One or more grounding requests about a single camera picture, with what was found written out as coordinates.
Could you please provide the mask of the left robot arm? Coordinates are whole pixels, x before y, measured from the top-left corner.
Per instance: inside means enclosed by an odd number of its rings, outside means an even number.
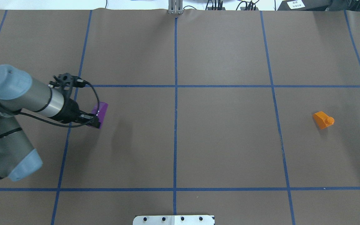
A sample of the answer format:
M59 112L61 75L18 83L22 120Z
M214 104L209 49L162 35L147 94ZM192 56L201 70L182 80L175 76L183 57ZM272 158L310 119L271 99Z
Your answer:
M92 87L96 105L91 113L80 110L71 98L73 88ZM43 161L17 115L28 116L57 127L89 126L99 129L107 104L99 100L92 84L69 73L43 84L26 71L0 65L0 180L19 181L39 170Z

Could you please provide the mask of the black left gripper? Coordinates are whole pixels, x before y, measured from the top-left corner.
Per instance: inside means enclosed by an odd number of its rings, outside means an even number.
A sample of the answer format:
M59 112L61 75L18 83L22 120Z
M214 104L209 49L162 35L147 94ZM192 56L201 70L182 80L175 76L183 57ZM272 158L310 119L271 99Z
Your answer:
M79 123L100 129L101 121L97 114L81 114L77 102L71 98L64 99L62 109L56 114L56 121L62 124Z

